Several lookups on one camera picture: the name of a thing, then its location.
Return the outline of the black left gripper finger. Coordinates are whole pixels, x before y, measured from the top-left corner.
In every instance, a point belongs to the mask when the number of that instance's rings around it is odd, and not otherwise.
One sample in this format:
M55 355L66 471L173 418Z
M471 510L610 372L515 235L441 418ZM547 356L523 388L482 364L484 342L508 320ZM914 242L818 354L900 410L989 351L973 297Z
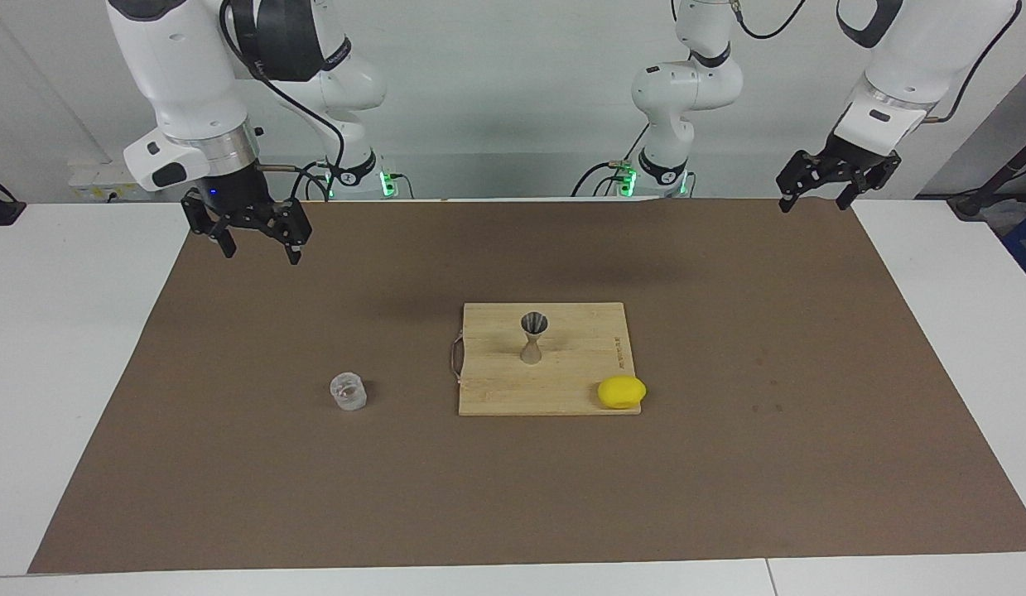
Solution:
M884 188L887 180L894 174L902 163L899 154L890 154L872 166L845 165L847 186L841 191L836 199L839 210L845 211L861 194L868 191L875 191Z
M775 177L781 193L778 206L783 214L789 214L797 200L808 191L830 184L834 177L841 177L843 169L845 163L839 157L823 152L814 155L805 150L794 152Z

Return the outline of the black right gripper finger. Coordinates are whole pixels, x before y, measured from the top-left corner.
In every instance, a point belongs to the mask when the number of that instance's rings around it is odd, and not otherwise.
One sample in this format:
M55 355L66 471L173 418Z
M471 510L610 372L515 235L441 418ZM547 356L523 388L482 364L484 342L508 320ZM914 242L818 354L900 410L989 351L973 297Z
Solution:
M226 259L234 256L237 248L232 234L228 230L228 216L211 218L209 208L205 206L198 189L190 188L184 193L181 207L188 225L190 225L191 233L205 235L211 242L216 243Z
M291 265L301 260L301 250L311 238L312 227L303 204L298 199L289 199L271 204L266 235L284 246Z

